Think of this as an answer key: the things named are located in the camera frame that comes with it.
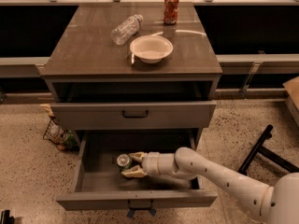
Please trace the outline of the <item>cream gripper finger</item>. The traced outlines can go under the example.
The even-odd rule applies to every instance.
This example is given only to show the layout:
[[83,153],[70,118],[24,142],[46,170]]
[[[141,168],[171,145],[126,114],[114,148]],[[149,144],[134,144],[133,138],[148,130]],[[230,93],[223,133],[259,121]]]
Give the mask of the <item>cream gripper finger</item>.
[[140,165],[123,170],[121,174],[127,178],[143,178],[148,175]]
[[129,157],[133,160],[133,161],[137,161],[139,163],[142,162],[143,158],[146,157],[147,154],[145,152],[135,152],[135,153],[130,153]]

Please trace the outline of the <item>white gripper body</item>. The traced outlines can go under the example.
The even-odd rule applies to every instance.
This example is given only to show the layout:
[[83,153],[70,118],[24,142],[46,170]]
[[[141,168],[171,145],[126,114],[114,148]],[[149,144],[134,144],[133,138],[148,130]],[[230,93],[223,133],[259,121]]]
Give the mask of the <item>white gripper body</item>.
[[142,158],[141,165],[147,175],[160,174],[158,165],[159,156],[160,154],[158,152],[150,152]]

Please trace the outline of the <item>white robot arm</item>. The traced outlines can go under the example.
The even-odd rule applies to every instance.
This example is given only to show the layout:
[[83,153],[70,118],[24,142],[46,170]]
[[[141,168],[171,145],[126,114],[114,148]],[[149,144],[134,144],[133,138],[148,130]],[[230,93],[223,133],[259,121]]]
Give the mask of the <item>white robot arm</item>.
[[265,224],[299,223],[299,174],[284,175],[271,187],[221,166],[188,147],[174,153],[135,152],[117,158],[127,178],[169,175],[191,180],[204,176],[242,203],[252,218]]

